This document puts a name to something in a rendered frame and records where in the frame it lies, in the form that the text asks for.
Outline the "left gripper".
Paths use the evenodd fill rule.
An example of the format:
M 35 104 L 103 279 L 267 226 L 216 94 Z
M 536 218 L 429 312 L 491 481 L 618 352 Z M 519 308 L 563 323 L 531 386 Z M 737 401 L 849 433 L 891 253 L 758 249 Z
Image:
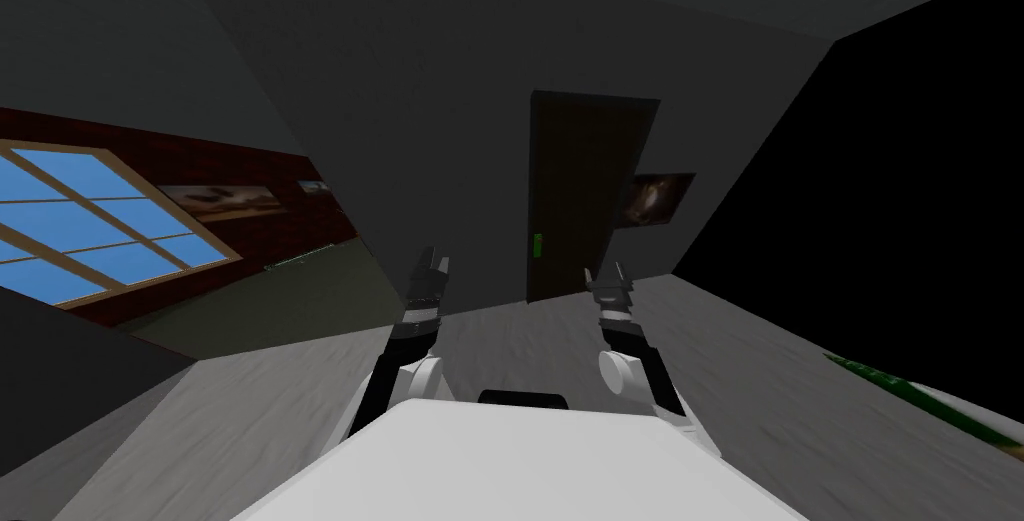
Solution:
M 410 277 L 410 286 L 406 293 L 406 310 L 431 310 L 439 307 L 444 292 L 444 275 L 449 274 L 449 257 L 442 257 L 433 268 L 435 248 L 426 246 L 417 267 Z

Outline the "green and white furniture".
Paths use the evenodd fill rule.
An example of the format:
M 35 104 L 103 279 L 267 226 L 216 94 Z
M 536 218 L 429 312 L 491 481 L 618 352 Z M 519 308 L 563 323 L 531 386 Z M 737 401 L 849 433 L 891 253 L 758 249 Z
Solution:
M 844 370 L 1024 463 L 1024 424 L 959 397 L 826 352 Z

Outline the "brown landscape wall picture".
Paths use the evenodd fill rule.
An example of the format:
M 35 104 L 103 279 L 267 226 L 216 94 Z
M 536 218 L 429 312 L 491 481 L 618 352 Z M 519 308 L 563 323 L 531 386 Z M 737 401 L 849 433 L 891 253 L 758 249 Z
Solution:
M 199 222 L 217 222 L 288 213 L 263 186 L 159 186 L 158 189 Z

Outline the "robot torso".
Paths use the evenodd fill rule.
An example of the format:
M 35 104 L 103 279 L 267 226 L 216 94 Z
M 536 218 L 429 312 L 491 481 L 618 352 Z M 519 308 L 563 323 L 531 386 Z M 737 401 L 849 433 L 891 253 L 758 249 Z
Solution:
M 675 413 L 410 399 L 231 521 L 809 521 Z

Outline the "dark brown door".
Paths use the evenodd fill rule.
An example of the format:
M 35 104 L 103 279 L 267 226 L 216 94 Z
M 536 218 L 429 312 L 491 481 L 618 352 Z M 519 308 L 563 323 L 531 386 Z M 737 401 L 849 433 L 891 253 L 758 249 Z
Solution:
M 597 276 L 660 104 L 655 98 L 531 94 L 528 303 L 585 291 L 584 268 Z M 538 259 L 536 233 L 543 235 Z

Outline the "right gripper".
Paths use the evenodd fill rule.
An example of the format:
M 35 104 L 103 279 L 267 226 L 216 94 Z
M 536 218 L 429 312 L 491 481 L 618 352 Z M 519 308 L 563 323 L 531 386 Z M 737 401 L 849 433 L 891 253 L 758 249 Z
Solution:
M 598 304 L 601 318 L 631 318 L 632 283 L 628 281 L 623 265 L 615 262 L 618 281 L 593 280 L 589 268 L 584 268 L 586 287 L 589 287 L 594 301 Z

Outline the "wooden framed window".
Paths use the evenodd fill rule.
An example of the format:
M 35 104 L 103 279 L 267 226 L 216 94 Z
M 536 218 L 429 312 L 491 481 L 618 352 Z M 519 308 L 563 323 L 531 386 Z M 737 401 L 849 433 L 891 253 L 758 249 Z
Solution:
M 0 288 L 69 310 L 239 260 L 113 153 L 0 139 Z

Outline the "dark swirl wall picture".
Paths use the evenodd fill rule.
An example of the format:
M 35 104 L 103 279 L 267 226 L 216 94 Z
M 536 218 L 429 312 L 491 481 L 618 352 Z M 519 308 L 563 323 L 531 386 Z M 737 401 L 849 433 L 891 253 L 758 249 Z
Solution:
M 693 173 L 634 176 L 620 211 L 616 228 L 669 224 L 694 178 Z

